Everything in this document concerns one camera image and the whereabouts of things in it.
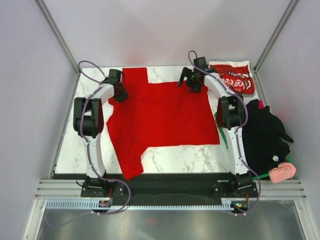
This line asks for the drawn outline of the plain red t-shirt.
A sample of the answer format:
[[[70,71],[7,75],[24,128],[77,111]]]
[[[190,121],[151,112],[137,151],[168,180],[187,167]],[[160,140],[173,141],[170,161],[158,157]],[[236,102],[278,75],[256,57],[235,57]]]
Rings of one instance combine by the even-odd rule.
[[[126,180],[143,173],[141,156],[149,147],[220,144],[207,87],[190,92],[175,82],[150,83],[145,67],[123,73],[128,98],[109,100],[106,126]]]

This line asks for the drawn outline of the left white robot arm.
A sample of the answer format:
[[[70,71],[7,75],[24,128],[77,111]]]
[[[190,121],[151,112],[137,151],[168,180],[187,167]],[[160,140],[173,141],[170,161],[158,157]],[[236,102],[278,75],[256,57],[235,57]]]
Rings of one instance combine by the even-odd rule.
[[[99,197],[106,196],[110,191],[109,183],[104,181],[107,177],[101,149],[101,133],[105,125],[103,105],[109,100],[121,103],[129,97],[124,79],[121,70],[111,69],[97,89],[87,97],[76,97],[73,102],[73,129],[82,138],[85,147],[86,176],[99,179],[92,185],[92,191]]]

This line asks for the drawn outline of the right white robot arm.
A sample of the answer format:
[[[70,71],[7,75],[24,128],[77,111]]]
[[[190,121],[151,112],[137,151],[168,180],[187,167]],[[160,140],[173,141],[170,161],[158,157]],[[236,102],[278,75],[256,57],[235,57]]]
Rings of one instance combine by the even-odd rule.
[[[243,127],[248,122],[248,109],[243,96],[231,90],[222,81],[215,68],[210,68],[206,58],[196,57],[190,60],[193,69],[182,69],[177,86],[186,85],[191,93],[199,93],[203,86],[207,87],[217,98],[216,124],[222,128],[228,147],[230,173],[244,175],[250,170],[247,166],[242,139]]]

